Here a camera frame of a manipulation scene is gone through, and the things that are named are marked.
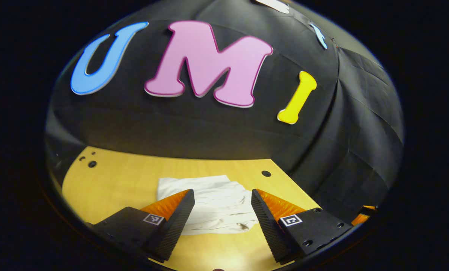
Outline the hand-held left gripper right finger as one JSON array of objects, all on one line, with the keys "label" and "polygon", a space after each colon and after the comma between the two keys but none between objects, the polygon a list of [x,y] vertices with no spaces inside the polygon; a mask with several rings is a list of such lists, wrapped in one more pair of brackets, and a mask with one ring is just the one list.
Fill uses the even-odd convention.
[{"label": "hand-held left gripper right finger", "polygon": [[261,189],[252,190],[251,204],[275,261],[282,265],[316,253],[352,228],[319,207],[305,210]]}]

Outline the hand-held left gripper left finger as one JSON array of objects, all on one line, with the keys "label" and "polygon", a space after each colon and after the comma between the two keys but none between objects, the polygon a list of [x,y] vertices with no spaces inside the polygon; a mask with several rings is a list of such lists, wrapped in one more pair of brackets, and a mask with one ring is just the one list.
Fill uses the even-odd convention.
[{"label": "hand-held left gripper left finger", "polygon": [[159,263],[169,260],[195,205],[185,189],[141,209],[125,207],[90,229],[123,251]]}]

